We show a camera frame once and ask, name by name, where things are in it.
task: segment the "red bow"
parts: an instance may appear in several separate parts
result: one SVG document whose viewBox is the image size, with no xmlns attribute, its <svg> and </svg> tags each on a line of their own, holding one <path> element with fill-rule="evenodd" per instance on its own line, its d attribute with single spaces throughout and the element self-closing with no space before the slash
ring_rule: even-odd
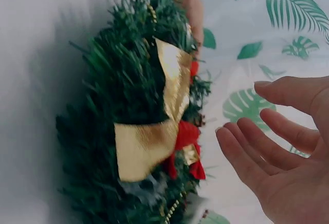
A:
<svg viewBox="0 0 329 224">
<path fill-rule="evenodd" d="M 192 61 L 191 65 L 191 83 L 193 83 L 193 77 L 197 75 L 199 71 L 199 61 Z"/>
<path fill-rule="evenodd" d="M 175 151 L 180 151 L 183 147 L 194 144 L 196 151 L 200 156 L 200 146 L 197 144 L 198 138 L 199 129 L 195 125 L 186 121 L 180 121 L 178 125 Z M 175 168 L 175 151 L 168 159 L 165 160 L 164 163 L 164 166 L 167 168 L 167 172 L 172 179 L 177 178 L 177 171 Z M 190 173 L 196 179 L 206 179 L 206 174 L 200 160 L 190 165 Z"/>
</svg>

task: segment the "red ribbon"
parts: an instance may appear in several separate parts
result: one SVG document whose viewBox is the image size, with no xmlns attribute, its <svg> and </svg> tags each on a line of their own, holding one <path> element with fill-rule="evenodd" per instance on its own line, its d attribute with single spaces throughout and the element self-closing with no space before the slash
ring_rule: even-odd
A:
<svg viewBox="0 0 329 224">
<path fill-rule="evenodd" d="M 198 138 L 199 129 L 195 125 L 186 121 L 180 121 L 178 125 L 178 135 L 175 151 L 180 151 L 183 149 L 183 147 L 193 144 L 198 155 L 200 156 L 200 146 L 197 144 Z M 175 152 L 165 160 L 164 166 L 166 167 L 169 176 L 172 179 L 176 179 L 177 170 L 175 168 Z M 206 174 L 200 160 L 190 165 L 190 173 L 196 179 L 206 179 Z"/>
</svg>

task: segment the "finger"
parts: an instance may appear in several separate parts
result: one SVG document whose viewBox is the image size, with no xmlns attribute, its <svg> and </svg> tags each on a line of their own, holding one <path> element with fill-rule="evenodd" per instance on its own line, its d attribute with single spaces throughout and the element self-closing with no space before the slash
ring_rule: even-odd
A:
<svg viewBox="0 0 329 224">
<path fill-rule="evenodd" d="M 304 158 L 290 153 L 268 138 L 250 119 L 242 118 L 237 125 L 251 146 L 273 166 L 283 170 L 298 167 Z"/>
<path fill-rule="evenodd" d="M 301 152 L 311 154 L 321 139 L 318 130 L 296 124 L 272 109 L 262 110 L 260 116 L 273 132 Z"/>
<path fill-rule="evenodd" d="M 273 165 L 270 165 L 268 162 L 266 162 L 260 155 L 255 151 L 255 149 L 248 143 L 247 139 L 241 132 L 240 128 L 236 123 L 227 123 L 224 125 L 224 128 L 227 128 L 230 130 L 230 132 L 233 134 L 233 136 L 236 138 L 236 140 L 241 145 L 242 149 L 247 153 L 247 155 L 258 164 L 258 166 L 264 170 L 269 175 L 274 175 L 279 173 L 281 170 Z"/>
<path fill-rule="evenodd" d="M 245 153 L 229 129 L 220 128 L 216 132 L 216 137 L 224 156 L 231 163 L 241 181 L 258 196 L 262 183 L 268 179 L 269 175 Z"/>
<path fill-rule="evenodd" d="M 329 77 L 283 77 L 273 83 L 255 83 L 255 90 L 269 102 L 292 106 L 311 115 L 323 140 L 329 143 Z"/>
</svg>

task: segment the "green leaf pattern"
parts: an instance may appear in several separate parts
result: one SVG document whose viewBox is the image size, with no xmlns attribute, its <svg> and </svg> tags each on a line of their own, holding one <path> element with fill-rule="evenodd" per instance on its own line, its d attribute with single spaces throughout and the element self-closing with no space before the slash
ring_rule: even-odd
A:
<svg viewBox="0 0 329 224">
<path fill-rule="evenodd" d="M 308 158 L 308 157 L 309 157 L 308 154 L 303 153 L 303 152 L 300 152 L 299 150 L 297 150 L 297 149 L 294 148 L 293 146 L 291 146 L 291 148 L 290 148 L 290 152 L 292 152 L 292 153 L 294 153 L 294 154 L 296 154 L 296 155 L 302 156 L 302 157 L 304 157 L 304 158 Z"/>
<path fill-rule="evenodd" d="M 310 39 L 303 36 L 294 39 L 292 44 L 286 45 L 282 53 L 287 55 L 294 55 L 303 60 L 307 60 L 311 51 L 319 49 L 319 45 L 312 42 Z"/>
<path fill-rule="evenodd" d="M 206 210 L 199 224 L 230 224 L 230 222 L 224 216 Z"/>
<path fill-rule="evenodd" d="M 262 42 L 246 44 L 242 47 L 239 55 L 237 56 L 238 60 L 244 60 L 249 58 L 255 58 L 258 53 L 263 49 Z"/>
<path fill-rule="evenodd" d="M 264 75 L 267 76 L 272 81 L 276 79 L 276 76 L 286 73 L 286 71 L 272 71 L 265 65 L 259 65 L 259 67 L 262 70 L 262 72 L 264 73 Z"/>
<path fill-rule="evenodd" d="M 204 43 L 205 48 L 216 49 L 216 39 L 211 30 L 204 28 Z"/>
<path fill-rule="evenodd" d="M 318 31 L 323 33 L 329 44 L 329 19 L 314 0 L 266 0 L 267 12 L 273 27 L 288 30 Z"/>
<path fill-rule="evenodd" d="M 267 131 L 269 127 L 259 116 L 260 111 L 264 108 L 276 110 L 274 104 L 266 101 L 257 95 L 253 88 L 250 88 L 232 93 L 223 104 L 223 115 L 234 123 L 242 117 L 247 117 L 260 129 Z"/>
</svg>

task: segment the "palm leaf print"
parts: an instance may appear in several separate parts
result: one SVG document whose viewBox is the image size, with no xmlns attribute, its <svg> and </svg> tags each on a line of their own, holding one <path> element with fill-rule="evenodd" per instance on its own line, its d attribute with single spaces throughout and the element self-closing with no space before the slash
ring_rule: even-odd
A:
<svg viewBox="0 0 329 224">
<path fill-rule="evenodd" d="M 329 44 L 329 19 L 314 0 L 266 0 L 273 27 L 323 33 Z"/>
</svg>

